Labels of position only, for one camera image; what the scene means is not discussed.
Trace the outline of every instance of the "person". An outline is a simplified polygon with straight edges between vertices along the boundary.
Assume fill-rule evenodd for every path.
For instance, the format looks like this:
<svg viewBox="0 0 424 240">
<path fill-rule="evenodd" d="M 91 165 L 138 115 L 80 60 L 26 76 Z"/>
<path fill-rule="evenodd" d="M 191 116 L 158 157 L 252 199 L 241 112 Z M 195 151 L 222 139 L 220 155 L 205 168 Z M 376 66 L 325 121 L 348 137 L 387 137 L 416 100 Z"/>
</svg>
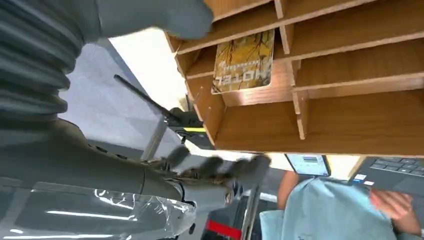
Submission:
<svg viewBox="0 0 424 240">
<path fill-rule="evenodd" d="M 408 194 L 347 185 L 328 177 L 299 183 L 286 171 L 278 210 L 259 214 L 264 240 L 418 240 L 422 230 Z"/>
</svg>

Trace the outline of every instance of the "hand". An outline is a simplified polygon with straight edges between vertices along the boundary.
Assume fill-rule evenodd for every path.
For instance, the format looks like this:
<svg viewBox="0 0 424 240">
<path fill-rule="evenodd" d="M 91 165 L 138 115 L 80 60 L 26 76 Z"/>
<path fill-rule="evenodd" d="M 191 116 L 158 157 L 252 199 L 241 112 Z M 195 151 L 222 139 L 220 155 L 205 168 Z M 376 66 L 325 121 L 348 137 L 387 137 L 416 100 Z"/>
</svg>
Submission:
<svg viewBox="0 0 424 240">
<path fill-rule="evenodd" d="M 402 219 L 412 212 L 412 197 L 405 193 L 372 189 L 369 200 L 380 211 L 394 220 Z"/>
</svg>

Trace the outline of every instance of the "red stripe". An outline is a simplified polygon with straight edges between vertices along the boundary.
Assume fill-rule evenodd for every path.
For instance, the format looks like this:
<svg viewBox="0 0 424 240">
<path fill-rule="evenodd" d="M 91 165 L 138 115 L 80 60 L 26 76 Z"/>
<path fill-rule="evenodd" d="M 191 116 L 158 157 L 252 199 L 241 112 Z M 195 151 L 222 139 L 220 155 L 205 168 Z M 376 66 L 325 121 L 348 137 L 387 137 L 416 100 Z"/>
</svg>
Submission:
<svg viewBox="0 0 424 240">
<path fill-rule="evenodd" d="M 206 229 L 218 233 L 222 236 L 227 236 L 236 240 L 240 240 L 240 238 L 242 237 L 241 230 L 234 227 L 229 227 L 216 221 L 207 221 Z"/>
</svg>

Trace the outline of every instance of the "wooden shelf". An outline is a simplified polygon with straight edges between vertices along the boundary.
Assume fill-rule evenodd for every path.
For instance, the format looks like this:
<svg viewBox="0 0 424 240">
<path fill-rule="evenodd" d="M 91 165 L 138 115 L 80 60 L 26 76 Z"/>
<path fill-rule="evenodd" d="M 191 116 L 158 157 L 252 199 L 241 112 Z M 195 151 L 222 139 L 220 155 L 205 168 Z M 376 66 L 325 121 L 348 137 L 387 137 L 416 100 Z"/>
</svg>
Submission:
<svg viewBox="0 0 424 240">
<path fill-rule="evenodd" d="M 212 9 L 213 21 L 253 9 L 272 0 L 204 0 Z"/>
<path fill-rule="evenodd" d="M 424 39 L 304 59 L 296 91 L 424 77 Z"/>
<path fill-rule="evenodd" d="M 298 22 L 286 61 L 424 37 L 424 1 L 379 0 Z"/>
<path fill-rule="evenodd" d="M 305 140 L 299 139 L 289 110 L 288 102 L 228 107 L 215 146 L 252 152 L 424 155 L 422 89 L 311 100 Z"/>
<path fill-rule="evenodd" d="M 376 0 L 288 0 L 282 18 L 284 25 L 353 8 Z"/>
<path fill-rule="evenodd" d="M 204 38 L 184 41 L 177 54 L 186 54 L 279 26 L 273 2 L 216 21 Z"/>
</svg>

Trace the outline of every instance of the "plastic wrap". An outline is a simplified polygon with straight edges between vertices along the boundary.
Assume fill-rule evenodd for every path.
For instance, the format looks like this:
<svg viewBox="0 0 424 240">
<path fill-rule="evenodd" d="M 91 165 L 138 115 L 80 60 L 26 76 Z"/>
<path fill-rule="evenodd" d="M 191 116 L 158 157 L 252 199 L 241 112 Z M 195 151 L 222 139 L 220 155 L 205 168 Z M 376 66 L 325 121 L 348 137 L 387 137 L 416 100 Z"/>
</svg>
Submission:
<svg viewBox="0 0 424 240">
<path fill-rule="evenodd" d="M 142 239 L 181 234 L 195 208 L 156 196 L 0 178 L 2 239 Z"/>
</svg>

